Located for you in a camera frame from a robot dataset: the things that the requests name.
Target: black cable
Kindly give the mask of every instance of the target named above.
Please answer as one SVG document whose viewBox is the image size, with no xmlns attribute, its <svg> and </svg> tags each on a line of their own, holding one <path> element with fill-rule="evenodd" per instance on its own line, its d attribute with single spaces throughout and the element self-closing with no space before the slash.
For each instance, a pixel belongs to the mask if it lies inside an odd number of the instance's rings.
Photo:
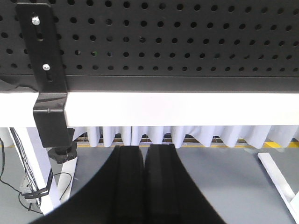
<svg viewBox="0 0 299 224">
<path fill-rule="evenodd" d="M 68 175 L 71 177 L 69 184 L 67 185 L 66 189 L 64 190 L 64 192 L 62 193 L 62 195 L 61 195 L 61 197 L 60 197 L 60 200 L 61 200 L 61 198 L 63 197 L 63 195 L 66 193 L 66 190 L 67 190 L 67 189 L 69 188 L 69 186 L 71 185 L 72 176 L 71 176 L 71 174 L 66 173 L 66 172 L 57 173 L 57 174 L 54 174 L 54 176 L 56 176 L 56 175 L 60 175 L 60 174 L 68 174 Z"/>
</svg>

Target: screw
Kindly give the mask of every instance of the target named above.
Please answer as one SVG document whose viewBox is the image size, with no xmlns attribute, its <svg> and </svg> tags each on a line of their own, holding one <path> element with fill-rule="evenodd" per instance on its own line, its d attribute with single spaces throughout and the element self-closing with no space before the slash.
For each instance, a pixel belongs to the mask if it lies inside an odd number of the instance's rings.
<svg viewBox="0 0 299 224">
<path fill-rule="evenodd" d="M 41 24 L 41 21 L 39 20 L 39 17 L 37 15 L 32 17 L 31 22 L 33 23 L 33 25 L 36 25 L 36 26 Z"/>
<path fill-rule="evenodd" d="M 43 69 L 44 69 L 45 71 L 49 71 L 49 70 L 50 70 L 50 66 L 49 66 L 48 64 L 44 64 L 44 65 L 43 65 Z"/>
</svg>

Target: hole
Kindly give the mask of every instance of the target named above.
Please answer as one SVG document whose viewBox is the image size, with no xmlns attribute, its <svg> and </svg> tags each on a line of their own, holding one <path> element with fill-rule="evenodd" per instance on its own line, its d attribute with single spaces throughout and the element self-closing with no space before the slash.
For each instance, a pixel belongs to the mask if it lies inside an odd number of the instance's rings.
<svg viewBox="0 0 299 224">
<path fill-rule="evenodd" d="M 272 25 L 271 27 L 270 27 L 270 30 L 276 30 L 276 28 L 277 28 L 277 26 L 276 25 Z"/>
<path fill-rule="evenodd" d="M 283 12 L 284 12 L 284 9 L 283 9 L 283 8 L 280 8 L 280 9 L 277 10 L 277 14 L 278 14 L 278 15 L 282 14 Z"/>
<path fill-rule="evenodd" d="M 73 35 L 73 40 L 76 40 L 76 41 L 79 40 L 79 36 L 77 34 L 74 34 Z"/>
<path fill-rule="evenodd" d="M 178 11 L 183 10 L 183 8 L 184 8 L 184 5 L 183 5 L 183 4 L 178 4 L 178 5 L 177 5 L 177 10 L 178 10 Z"/>
<path fill-rule="evenodd" d="M 71 23 L 76 23 L 76 22 L 77 22 L 77 19 L 76 19 L 75 17 L 71 17 L 71 18 L 70 18 L 70 21 L 71 21 Z"/>
<path fill-rule="evenodd" d="M 165 8 L 166 8 L 166 4 L 165 3 L 160 3 L 159 9 L 164 10 Z"/>
<path fill-rule="evenodd" d="M 240 26 L 239 26 L 239 29 L 245 29 L 246 25 L 244 23 L 242 23 Z"/>
<path fill-rule="evenodd" d="M 192 38 L 189 38 L 189 39 L 187 40 L 187 43 L 188 43 L 188 44 L 191 44 L 191 43 L 193 43 L 193 41 L 194 41 L 194 40 L 193 40 Z"/>
<path fill-rule="evenodd" d="M 6 52 L 7 52 L 9 55 L 13 54 L 13 50 L 11 50 L 11 49 L 6 49 Z"/>
<path fill-rule="evenodd" d="M 250 13 L 251 12 L 251 7 L 250 6 L 246 7 L 245 12 Z"/>
<path fill-rule="evenodd" d="M 67 3 L 70 5 L 70 6 L 73 6 L 75 4 L 75 0 L 67 0 Z"/>
<path fill-rule="evenodd" d="M 129 20 L 124 20 L 123 25 L 124 25 L 125 27 L 129 26 L 129 24 L 130 24 Z"/>
<path fill-rule="evenodd" d="M 160 37 L 158 37 L 157 39 L 156 39 L 156 43 L 161 43 L 162 42 L 162 39 L 160 38 Z"/>
<path fill-rule="evenodd" d="M 190 24 L 190 27 L 191 28 L 195 28 L 197 26 L 197 23 L 196 22 L 192 22 L 191 24 Z"/>
<path fill-rule="evenodd" d="M 262 25 L 261 24 L 257 24 L 255 27 L 254 27 L 254 29 L 256 29 L 256 30 L 260 30 L 262 28 Z"/>
<path fill-rule="evenodd" d="M 92 54 L 92 56 L 96 57 L 98 55 L 98 52 L 94 50 L 91 52 L 91 54 Z"/>
<path fill-rule="evenodd" d="M 229 23 L 224 23 L 224 24 L 223 24 L 223 28 L 224 28 L 224 29 L 228 29 L 228 28 L 229 28 Z"/>
<path fill-rule="evenodd" d="M 90 39 L 91 41 L 95 41 L 97 38 L 96 38 L 96 36 L 91 35 L 91 36 L 89 37 L 89 39 Z"/>
<path fill-rule="evenodd" d="M 141 8 L 147 9 L 149 7 L 148 3 L 144 2 L 141 4 Z"/>
<path fill-rule="evenodd" d="M 292 26 L 287 26 L 287 27 L 285 28 L 286 31 L 290 31 L 291 29 L 292 29 Z"/>
<path fill-rule="evenodd" d="M 162 27 L 162 26 L 164 26 L 164 23 L 163 23 L 162 21 L 159 21 L 159 22 L 157 23 L 157 26 L 158 26 L 158 27 Z"/>
<path fill-rule="evenodd" d="M 122 39 L 124 42 L 128 43 L 130 41 L 130 38 L 128 38 L 127 36 L 125 36 L 123 39 Z"/>
<path fill-rule="evenodd" d="M 112 25 L 112 20 L 111 19 L 106 19 L 106 25 L 111 26 Z"/>
<path fill-rule="evenodd" d="M 214 24 L 213 24 L 212 22 L 209 22 L 209 23 L 207 24 L 206 27 L 207 27 L 208 29 L 211 29 L 213 26 L 214 26 Z"/>
<path fill-rule="evenodd" d="M 105 6 L 110 8 L 112 6 L 112 2 L 111 1 L 105 1 Z"/>
<path fill-rule="evenodd" d="M 298 15 L 299 14 L 299 8 L 296 8 L 294 11 L 293 11 L 293 15 Z"/>
<path fill-rule="evenodd" d="M 220 39 L 219 40 L 219 44 L 224 44 L 225 40 L 224 39 Z"/>
<path fill-rule="evenodd" d="M 106 40 L 107 40 L 108 42 L 112 42 L 112 41 L 113 41 L 113 37 L 108 36 L 108 37 L 106 38 Z"/>
<path fill-rule="evenodd" d="M 262 14 L 265 14 L 267 11 L 268 11 L 268 8 L 267 8 L 267 7 L 264 7 L 264 8 L 262 8 L 261 13 L 262 13 Z"/>
<path fill-rule="evenodd" d="M 86 1 L 86 4 L 87 4 L 88 6 L 93 6 L 93 0 L 87 0 L 87 1 Z"/>
<path fill-rule="evenodd" d="M 8 34 L 7 33 L 1 33 L 1 36 L 3 37 L 3 38 L 8 38 Z"/>
<path fill-rule="evenodd" d="M 181 25 L 180 22 L 175 22 L 175 23 L 174 23 L 174 27 L 176 27 L 176 28 L 180 27 L 180 25 Z"/>
<path fill-rule="evenodd" d="M 124 6 L 125 8 L 130 8 L 130 2 L 125 1 L 125 2 L 123 3 L 123 6 Z"/>
<path fill-rule="evenodd" d="M 140 25 L 141 25 L 142 27 L 145 27 L 145 26 L 147 25 L 147 22 L 146 22 L 146 21 L 141 21 L 141 22 L 140 22 Z"/>
<path fill-rule="evenodd" d="M 195 6 L 194 6 L 194 10 L 195 10 L 195 11 L 199 11 L 199 10 L 200 10 L 200 4 L 195 5 Z"/>
<path fill-rule="evenodd" d="M 218 6 L 216 6 L 216 5 L 213 5 L 213 6 L 211 7 L 211 10 L 212 10 L 213 12 L 215 12 L 217 9 L 218 9 Z"/>
<path fill-rule="evenodd" d="M 203 40 L 203 43 L 204 43 L 204 44 L 208 44 L 208 43 L 209 43 L 209 39 L 204 39 L 204 40 Z"/>
<path fill-rule="evenodd" d="M 75 55 L 79 56 L 81 54 L 81 51 L 75 50 Z"/>
<path fill-rule="evenodd" d="M 55 23 L 58 23 L 58 22 L 59 22 L 58 17 L 57 17 L 57 16 L 53 16 L 53 21 L 54 21 Z"/>
<path fill-rule="evenodd" d="M 230 13 L 232 13 L 234 10 L 235 10 L 235 7 L 234 7 L 234 6 L 230 6 L 230 7 L 228 7 L 228 11 L 229 11 Z"/>
</svg>

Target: perforated metal panel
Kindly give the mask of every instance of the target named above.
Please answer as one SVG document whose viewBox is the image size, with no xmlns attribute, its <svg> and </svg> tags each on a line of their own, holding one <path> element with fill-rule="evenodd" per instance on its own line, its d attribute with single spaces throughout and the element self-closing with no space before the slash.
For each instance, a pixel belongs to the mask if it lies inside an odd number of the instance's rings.
<svg viewBox="0 0 299 224">
<path fill-rule="evenodd" d="M 32 74 L 17 2 L 0 2 L 0 74 Z M 67 75 L 298 76 L 297 0 L 37 2 L 53 7 Z"/>
</svg>

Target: black plastic part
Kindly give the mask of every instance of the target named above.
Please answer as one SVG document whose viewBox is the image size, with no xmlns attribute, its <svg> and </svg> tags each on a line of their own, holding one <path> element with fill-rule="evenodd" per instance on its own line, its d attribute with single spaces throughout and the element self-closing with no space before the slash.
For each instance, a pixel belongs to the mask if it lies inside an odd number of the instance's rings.
<svg viewBox="0 0 299 224">
<path fill-rule="evenodd" d="M 151 224 L 225 224 L 183 166 L 174 145 L 151 145 L 146 162 Z"/>
<path fill-rule="evenodd" d="M 142 224 L 142 172 L 139 147 L 115 147 L 90 182 L 32 224 Z"/>
</svg>

